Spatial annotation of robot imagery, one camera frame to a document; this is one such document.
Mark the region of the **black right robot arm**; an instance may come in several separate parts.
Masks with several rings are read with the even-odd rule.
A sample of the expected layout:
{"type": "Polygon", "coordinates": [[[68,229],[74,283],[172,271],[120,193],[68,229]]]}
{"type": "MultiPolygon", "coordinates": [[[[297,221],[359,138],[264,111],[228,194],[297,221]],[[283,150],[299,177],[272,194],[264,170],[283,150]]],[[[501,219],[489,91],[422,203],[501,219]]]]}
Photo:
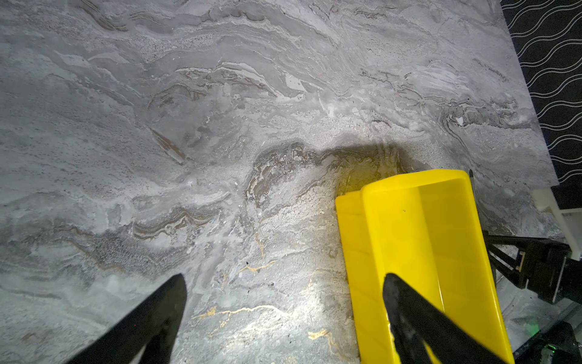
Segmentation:
{"type": "MultiPolygon", "coordinates": [[[[517,288],[548,303],[563,298],[580,303],[581,185],[534,190],[532,195],[538,209],[553,213],[567,242],[485,234],[491,265],[517,288]]],[[[387,274],[382,294],[401,362],[502,362],[400,276],[387,274]]],[[[581,350],[572,326],[558,322],[519,347],[516,358],[519,363],[579,363],[581,350]]]]}

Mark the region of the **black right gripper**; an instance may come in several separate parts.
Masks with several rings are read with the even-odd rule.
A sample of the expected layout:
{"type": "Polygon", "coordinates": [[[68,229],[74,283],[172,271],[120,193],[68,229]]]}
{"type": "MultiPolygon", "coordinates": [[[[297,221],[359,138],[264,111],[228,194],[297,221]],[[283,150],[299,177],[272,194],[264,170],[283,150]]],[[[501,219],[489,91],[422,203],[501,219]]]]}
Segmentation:
{"type": "MultiPolygon", "coordinates": [[[[581,303],[581,261],[569,245],[547,238],[483,233],[490,263],[519,289],[556,304],[566,298],[581,303]]],[[[383,281],[383,302],[402,363],[502,363],[471,338],[400,276],[383,281]]]]}

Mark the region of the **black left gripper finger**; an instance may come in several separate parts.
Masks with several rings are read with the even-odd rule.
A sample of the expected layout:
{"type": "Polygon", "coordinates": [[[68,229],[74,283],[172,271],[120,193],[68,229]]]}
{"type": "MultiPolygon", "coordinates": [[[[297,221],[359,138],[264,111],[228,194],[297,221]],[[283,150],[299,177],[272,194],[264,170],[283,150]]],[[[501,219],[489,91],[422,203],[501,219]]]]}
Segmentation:
{"type": "Polygon", "coordinates": [[[182,274],[170,277],[97,341],[69,363],[169,363],[186,306],[182,274]]]}

